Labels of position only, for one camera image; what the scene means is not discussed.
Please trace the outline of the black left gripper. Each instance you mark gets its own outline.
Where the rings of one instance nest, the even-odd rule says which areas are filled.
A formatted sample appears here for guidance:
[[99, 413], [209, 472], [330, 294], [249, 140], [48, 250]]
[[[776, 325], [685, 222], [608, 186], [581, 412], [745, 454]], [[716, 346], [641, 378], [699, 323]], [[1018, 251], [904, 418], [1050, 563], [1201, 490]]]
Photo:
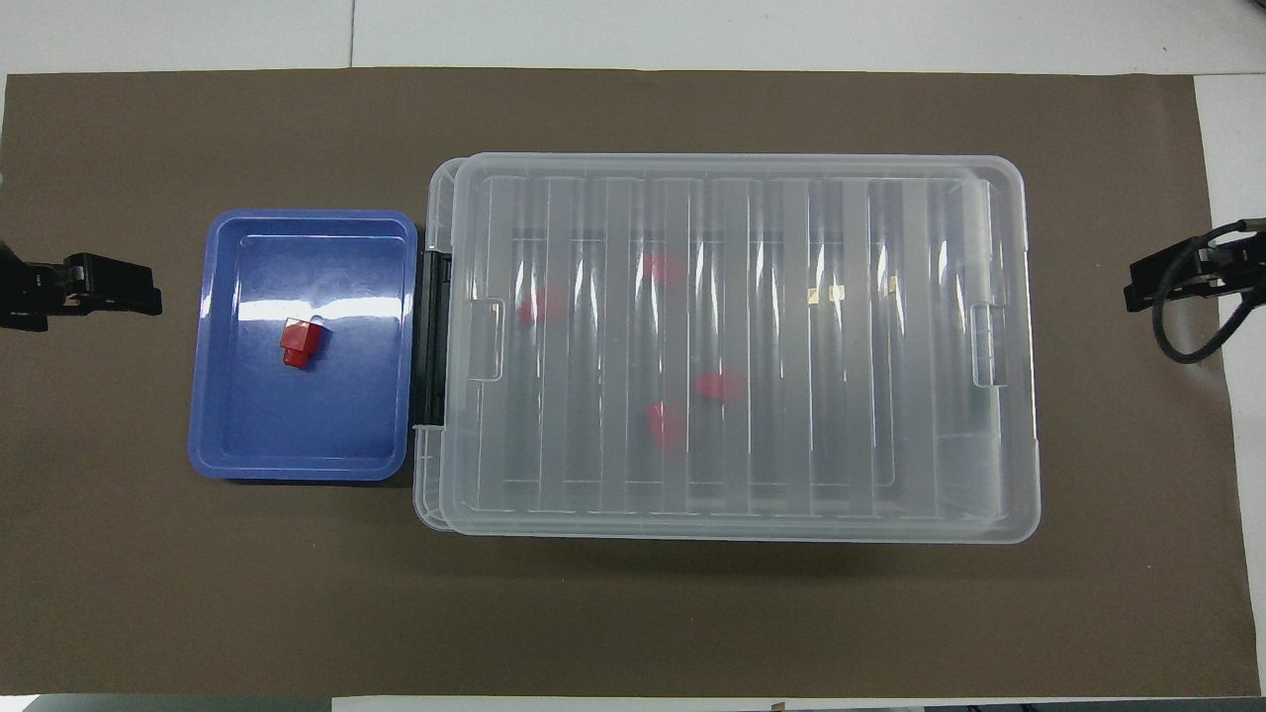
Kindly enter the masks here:
[[32, 264], [10, 247], [1, 248], [1, 328], [46, 332], [49, 315], [86, 315], [90, 312], [139, 312], [160, 315], [162, 294], [148, 266], [77, 253], [66, 269], [57, 264]]

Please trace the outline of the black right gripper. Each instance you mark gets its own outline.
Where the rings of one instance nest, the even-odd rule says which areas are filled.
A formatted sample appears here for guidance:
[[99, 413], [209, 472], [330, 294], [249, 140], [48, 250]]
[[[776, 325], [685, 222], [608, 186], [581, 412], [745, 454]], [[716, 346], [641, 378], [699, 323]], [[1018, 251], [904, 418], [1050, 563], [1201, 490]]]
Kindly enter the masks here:
[[1170, 246], [1131, 264], [1131, 283], [1123, 289], [1127, 312], [1151, 310], [1161, 277], [1177, 265], [1166, 302], [1189, 296], [1201, 277], [1199, 296], [1231, 296], [1239, 302], [1265, 302], [1265, 226], [1217, 226], [1199, 234], [1199, 251]]

